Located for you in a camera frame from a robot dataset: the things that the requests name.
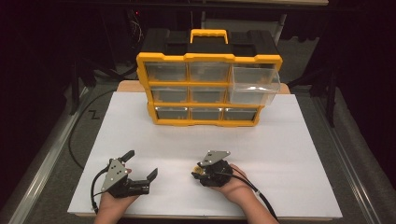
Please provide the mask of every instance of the carrying handle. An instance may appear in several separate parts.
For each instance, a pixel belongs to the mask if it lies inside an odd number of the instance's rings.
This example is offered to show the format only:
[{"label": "carrying handle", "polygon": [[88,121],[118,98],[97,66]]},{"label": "carrying handle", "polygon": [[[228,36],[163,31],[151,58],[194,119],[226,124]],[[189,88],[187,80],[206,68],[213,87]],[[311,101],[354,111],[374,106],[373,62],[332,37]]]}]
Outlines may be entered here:
[{"label": "carrying handle", "polygon": [[226,30],[206,30],[206,29],[193,29],[191,30],[190,43],[195,36],[222,36],[224,41],[228,44],[227,31]]}]

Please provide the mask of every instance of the white board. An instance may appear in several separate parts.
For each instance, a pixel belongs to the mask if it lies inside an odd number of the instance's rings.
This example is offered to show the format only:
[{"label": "white board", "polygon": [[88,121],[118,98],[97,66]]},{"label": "white board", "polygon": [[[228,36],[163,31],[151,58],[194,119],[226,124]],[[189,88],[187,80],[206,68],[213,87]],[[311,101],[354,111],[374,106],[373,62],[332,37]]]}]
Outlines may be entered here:
[{"label": "white board", "polygon": [[[262,110],[255,127],[155,125],[141,92],[115,92],[68,212],[93,215],[90,188],[94,176],[134,149],[126,167],[132,180],[146,179],[158,167],[150,194],[141,196],[126,215],[139,217],[240,218],[243,212],[220,193],[201,186],[191,171],[208,150],[228,150],[265,195],[278,217],[338,218],[341,211],[294,95],[277,95]],[[98,179],[95,192],[105,175]]]}]

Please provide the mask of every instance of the yellow storage organizer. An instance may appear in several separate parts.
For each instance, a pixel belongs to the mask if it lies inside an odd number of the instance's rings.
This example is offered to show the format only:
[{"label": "yellow storage organizer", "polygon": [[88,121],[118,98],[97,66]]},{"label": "yellow storage organizer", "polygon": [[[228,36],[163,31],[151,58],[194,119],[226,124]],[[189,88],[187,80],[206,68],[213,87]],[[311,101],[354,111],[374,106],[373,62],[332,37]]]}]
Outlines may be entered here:
[{"label": "yellow storage organizer", "polygon": [[156,124],[254,126],[279,91],[268,31],[150,29],[137,74]]}]

